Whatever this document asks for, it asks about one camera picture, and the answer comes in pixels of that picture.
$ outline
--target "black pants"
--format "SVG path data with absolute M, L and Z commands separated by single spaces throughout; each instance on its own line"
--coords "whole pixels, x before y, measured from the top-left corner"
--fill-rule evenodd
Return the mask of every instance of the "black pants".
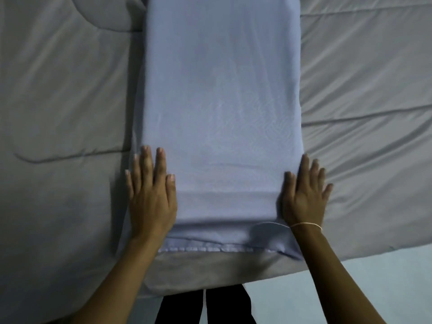
M 198 290 L 164 297 L 155 324 L 198 324 L 203 293 Z M 208 289 L 206 304 L 208 324 L 256 324 L 251 314 L 251 298 L 241 284 Z

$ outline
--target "gray bedspread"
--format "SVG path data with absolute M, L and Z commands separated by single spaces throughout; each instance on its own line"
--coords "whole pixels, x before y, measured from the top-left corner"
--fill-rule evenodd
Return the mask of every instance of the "gray bedspread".
M 432 0 L 301 0 L 302 134 L 341 259 L 432 242 Z M 0 322 L 77 310 L 115 263 L 141 0 L 0 0 Z M 163 253 L 141 297 L 304 270 Z

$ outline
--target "folded cloth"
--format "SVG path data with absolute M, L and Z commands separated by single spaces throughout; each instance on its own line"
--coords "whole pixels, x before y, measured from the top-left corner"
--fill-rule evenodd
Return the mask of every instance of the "folded cloth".
M 303 154 L 299 0 L 150 0 L 143 64 L 132 152 L 163 147 L 176 174 L 161 250 L 301 258 L 277 210 Z M 127 214 L 119 250 L 129 233 Z

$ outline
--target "bracelet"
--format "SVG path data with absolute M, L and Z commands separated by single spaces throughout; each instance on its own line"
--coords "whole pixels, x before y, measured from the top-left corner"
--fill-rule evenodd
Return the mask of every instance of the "bracelet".
M 292 227 L 297 226 L 297 225 L 302 225 L 302 224 L 315 225 L 315 226 L 318 226 L 321 230 L 323 230 L 323 228 L 320 225 L 315 224 L 315 223 L 307 223 L 307 222 L 297 223 L 297 224 L 291 225 L 289 228 L 292 228 Z

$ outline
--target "floor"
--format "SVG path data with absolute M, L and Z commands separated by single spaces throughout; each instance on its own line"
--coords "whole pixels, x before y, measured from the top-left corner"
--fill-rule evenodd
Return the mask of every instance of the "floor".
M 432 245 L 345 261 L 388 324 L 432 323 Z M 247 283 L 257 324 L 325 324 L 309 272 Z M 161 298 L 138 299 L 128 324 L 153 324 Z M 207 323 L 203 309 L 200 324 Z

